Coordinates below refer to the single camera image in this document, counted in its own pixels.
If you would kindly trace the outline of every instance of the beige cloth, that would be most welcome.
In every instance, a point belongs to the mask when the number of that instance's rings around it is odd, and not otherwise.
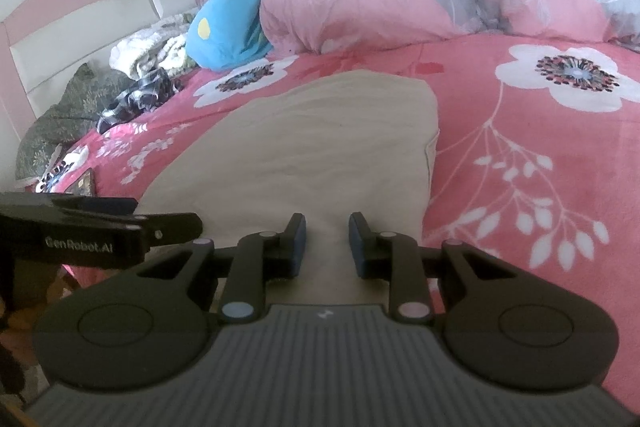
[[[348,219],[417,239],[430,198],[437,104],[422,80],[350,71],[260,98],[216,124],[147,189],[139,213],[196,212],[218,247],[306,216],[297,279],[269,302],[384,303],[357,278]]]

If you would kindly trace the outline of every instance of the bed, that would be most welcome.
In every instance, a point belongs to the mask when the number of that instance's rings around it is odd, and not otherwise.
[[[183,1],[160,4],[179,12]],[[71,12],[61,4],[50,20]],[[300,279],[271,286],[276,302],[382,300],[382,285],[354,277],[350,212],[431,247],[461,239],[609,312],[620,349],[605,387],[640,412],[639,1],[258,4],[273,45],[266,56],[193,71],[156,111],[105,135],[90,132],[76,144],[88,149],[82,169],[58,190],[91,167],[97,194],[137,198],[140,212],[196,211],[220,246],[306,214],[311,243]],[[156,2],[124,5],[127,24],[158,18]],[[205,16],[191,26],[200,38]],[[20,41],[37,42],[50,27],[38,29],[42,21]],[[30,74],[48,73],[30,73],[35,51],[24,49],[12,53],[15,78],[28,87]],[[69,70],[80,63],[67,62]],[[30,91],[30,107],[39,96]],[[108,277],[70,270],[82,285]]]

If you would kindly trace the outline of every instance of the flower center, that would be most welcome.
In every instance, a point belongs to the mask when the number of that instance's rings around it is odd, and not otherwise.
[[[225,80],[221,84],[216,86],[216,89],[222,92],[235,91],[242,89],[244,86],[258,82],[261,78],[273,74],[273,64],[267,64],[266,66],[258,66],[253,70],[244,71],[236,74],[231,78]]]
[[[617,78],[586,58],[571,55],[540,58],[536,71],[554,84],[582,90],[608,91],[620,86]]]

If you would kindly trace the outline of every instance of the black and white plaid garment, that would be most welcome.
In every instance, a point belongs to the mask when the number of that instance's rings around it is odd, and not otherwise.
[[[121,92],[102,111],[96,128],[100,134],[104,134],[114,125],[127,123],[145,112],[155,110],[181,89],[179,78],[170,79],[162,68],[151,71]]]

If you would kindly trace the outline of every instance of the headboard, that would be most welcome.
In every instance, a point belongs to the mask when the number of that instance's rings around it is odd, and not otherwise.
[[[0,22],[0,102],[18,138],[82,63],[107,68],[121,38],[192,8],[195,0],[25,0]]]

